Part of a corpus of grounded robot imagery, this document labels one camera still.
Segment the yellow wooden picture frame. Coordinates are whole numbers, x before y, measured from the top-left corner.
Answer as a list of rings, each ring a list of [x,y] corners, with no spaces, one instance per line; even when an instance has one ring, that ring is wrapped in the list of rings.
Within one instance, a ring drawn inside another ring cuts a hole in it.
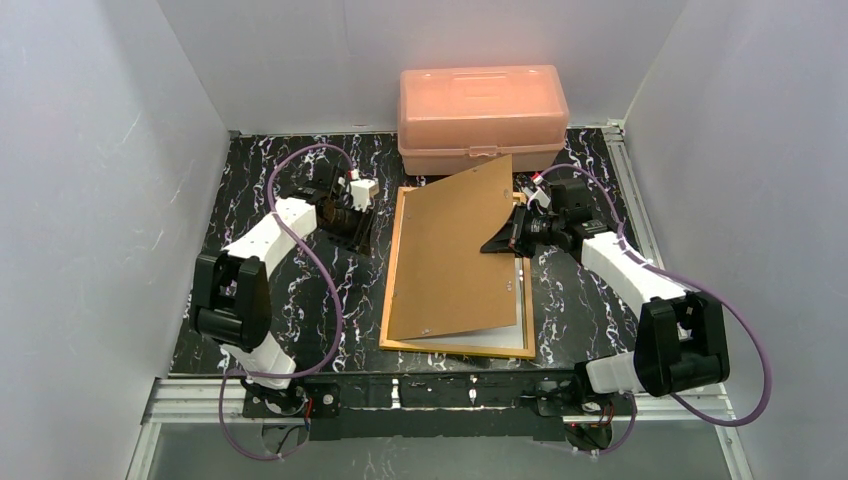
[[[531,359],[536,354],[531,264],[482,254],[489,209],[470,220],[422,189],[401,187],[387,267],[384,350]]]

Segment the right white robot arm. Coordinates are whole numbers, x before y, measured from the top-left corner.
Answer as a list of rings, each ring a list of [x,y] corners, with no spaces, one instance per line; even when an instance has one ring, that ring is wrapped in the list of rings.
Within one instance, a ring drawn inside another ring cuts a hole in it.
[[[637,316],[633,350],[576,364],[567,399],[586,402],[616,393],[661,397],[729,377],[721,303],[650,271],[647,260],[595,216],[583,181],[566,179],[531,192],[480,250],[532,258],[540,246],[570,254]]]

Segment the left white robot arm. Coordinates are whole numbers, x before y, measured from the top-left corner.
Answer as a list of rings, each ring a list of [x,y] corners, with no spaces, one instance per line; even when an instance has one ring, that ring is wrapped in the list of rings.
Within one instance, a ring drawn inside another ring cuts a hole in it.
[[[197,257],[191,329],[219,344],[259,386],[288,389],[296,362],[270,331],[270,275],[315,231],[325,232],[341,248],[369,254],[378,192],[377,180],[337,166],[273,188],[272,210],[256,226],[219,252]]]

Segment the building photo print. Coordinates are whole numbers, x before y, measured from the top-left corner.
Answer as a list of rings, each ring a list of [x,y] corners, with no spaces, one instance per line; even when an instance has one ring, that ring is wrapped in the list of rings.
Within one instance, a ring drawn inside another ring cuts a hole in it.
[[[526,301],[523,261],[516,259],[515,280],[512,285],[516,293],[515,324],[505,327],[480,329],[450,335],[410,339],[409,343],[423,345],[424,343],[446,344],[452,346],[494,347],[507,349],[523,349],[525,347]]]

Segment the brown cardboard backing board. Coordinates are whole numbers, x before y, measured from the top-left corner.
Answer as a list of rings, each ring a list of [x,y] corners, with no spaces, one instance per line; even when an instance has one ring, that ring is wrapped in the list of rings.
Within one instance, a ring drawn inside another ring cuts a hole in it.
[[[513,209],[512,159],[406,192],[388,336],[408,340],[514,324],[513,254],[481,254]]]

